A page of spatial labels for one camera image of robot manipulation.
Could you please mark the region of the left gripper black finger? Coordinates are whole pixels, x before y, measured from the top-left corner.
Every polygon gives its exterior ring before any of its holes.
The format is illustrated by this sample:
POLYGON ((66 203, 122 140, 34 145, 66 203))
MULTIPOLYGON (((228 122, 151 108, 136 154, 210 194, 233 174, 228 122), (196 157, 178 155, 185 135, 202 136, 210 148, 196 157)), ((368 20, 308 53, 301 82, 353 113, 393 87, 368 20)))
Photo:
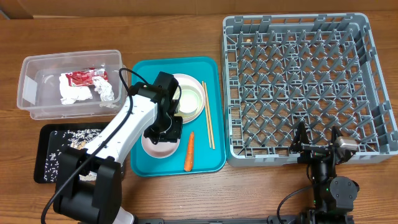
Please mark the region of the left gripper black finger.
POLYGON ((181 138, 181 131, 170 131, 168 133, 160 133, 159 142, 177 142, 181 138))
POLYGON ((144 133, 142 135, 143 145, 156 145, 159 142, 159 134, 157 133, 144 133))

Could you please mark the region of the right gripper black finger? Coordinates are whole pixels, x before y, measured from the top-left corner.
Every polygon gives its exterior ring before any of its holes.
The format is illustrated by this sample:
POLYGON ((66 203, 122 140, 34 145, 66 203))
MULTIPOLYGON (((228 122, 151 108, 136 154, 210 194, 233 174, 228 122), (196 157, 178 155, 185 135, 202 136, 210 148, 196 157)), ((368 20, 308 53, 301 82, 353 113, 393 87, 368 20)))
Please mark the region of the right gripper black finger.
POLYGON ((303 121, 299 122, 293 141, 289 147, 289 151, 292 152, 302 152, 305 146, 309 145, 310 141, 307 135, 307 129, 303 121))
POLYGON ((338 149, 340 147, 340 137, 342 137, 341 131, 338 129, 337 126, 333 126, 331 129, 331 142, 330 147, 332 149, 338 149))

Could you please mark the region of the white napkin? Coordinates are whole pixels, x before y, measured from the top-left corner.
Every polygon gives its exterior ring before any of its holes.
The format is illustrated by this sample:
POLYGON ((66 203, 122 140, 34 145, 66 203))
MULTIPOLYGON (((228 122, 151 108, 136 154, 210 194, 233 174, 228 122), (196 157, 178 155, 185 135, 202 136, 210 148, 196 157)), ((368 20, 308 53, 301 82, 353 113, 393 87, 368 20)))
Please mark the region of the white napkin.
POLYGON ((65 73, 62 73, 59 77, 60 81, 60 94, 61 94, 61 104, 71 105, 76 101, 90 100, 93 95, 88 86, 70 86, 68 78, 65 73))

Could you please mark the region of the pink food bowl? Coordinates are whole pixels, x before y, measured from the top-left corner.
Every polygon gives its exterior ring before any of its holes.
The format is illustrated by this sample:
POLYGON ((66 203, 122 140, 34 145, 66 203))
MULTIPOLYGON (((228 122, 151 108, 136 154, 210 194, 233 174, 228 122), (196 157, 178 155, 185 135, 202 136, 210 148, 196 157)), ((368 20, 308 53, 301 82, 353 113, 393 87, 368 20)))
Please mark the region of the pink food bowl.
POLYGON ((145 138, 144 135, 141 136, 141 144, 143 150, 151 157, 156 159, 163 159, 171 156, 178 148, 180 140, 177 142, 158 142, 153 144, 149 138, 145 138))

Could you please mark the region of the red snack wrapper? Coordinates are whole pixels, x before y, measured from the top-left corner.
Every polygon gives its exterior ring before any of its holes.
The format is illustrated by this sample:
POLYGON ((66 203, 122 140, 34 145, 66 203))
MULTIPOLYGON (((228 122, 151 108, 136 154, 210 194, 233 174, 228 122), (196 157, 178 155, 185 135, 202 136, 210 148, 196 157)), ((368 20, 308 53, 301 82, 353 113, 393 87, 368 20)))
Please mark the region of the red snack wrapper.
POLYGON ((68 72, 65 74, 70 86, 90 86, 93 85, 92 78, 94 76, 101 76, 106 81, 108 80, 108 73, 104 68, 86 68, 80 71, 68 72))

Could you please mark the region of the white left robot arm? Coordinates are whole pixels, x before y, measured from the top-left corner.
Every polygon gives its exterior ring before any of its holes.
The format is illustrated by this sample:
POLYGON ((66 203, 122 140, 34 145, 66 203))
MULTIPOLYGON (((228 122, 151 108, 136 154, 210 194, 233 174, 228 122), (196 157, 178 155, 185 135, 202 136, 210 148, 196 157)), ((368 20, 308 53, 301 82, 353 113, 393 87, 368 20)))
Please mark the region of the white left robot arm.
POLYGON ((169 73, 159 72, 150 84, 141 78, 126 88, 124 106, 114 119, 83 149, 67 146, 58 158, 55 193, 46 204, 54 212, 82 223, 137 223, 122 208, 121 166, 139 138, 153 146, 176 150, 183 119, 175 115, 181 87, 169 73))

